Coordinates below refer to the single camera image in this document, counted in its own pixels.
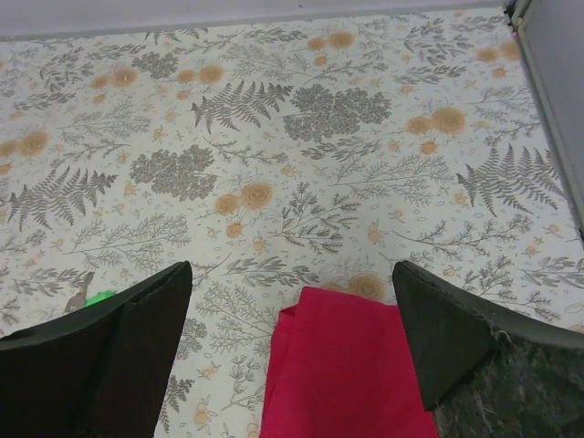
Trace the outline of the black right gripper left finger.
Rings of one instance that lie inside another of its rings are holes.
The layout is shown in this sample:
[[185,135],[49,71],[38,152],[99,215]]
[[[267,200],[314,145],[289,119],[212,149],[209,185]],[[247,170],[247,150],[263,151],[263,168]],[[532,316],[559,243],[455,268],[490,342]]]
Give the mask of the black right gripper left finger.
[[152,437],[192,294],[176,263],[1,340],[4,437]]

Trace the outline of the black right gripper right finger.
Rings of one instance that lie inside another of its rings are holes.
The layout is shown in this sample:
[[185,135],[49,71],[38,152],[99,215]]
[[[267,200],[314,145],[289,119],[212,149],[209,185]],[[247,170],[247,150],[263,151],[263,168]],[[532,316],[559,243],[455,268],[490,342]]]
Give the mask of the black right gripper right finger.
[[422,404],[441,437],[580,437],[583,336],[403,261],[392,283]]

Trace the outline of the green tagged key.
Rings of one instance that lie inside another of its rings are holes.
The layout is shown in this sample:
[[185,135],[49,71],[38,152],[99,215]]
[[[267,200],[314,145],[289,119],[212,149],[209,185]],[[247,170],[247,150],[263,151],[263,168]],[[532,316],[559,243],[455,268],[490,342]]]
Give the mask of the green tagged key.
[[81,283],[79,291],[73,297],[71,297],[68,300],[67,304],[65,305],[64,309],[65,314],[69,314],[82,308],[92,306],[109,297],[113,297],[116,294],[115,291],[106,290],[98,292],[95,296],[89,297],[88,289],[93,280],[93,277],[94,277],[93,272],[89,272],[85,275],[85,278]]

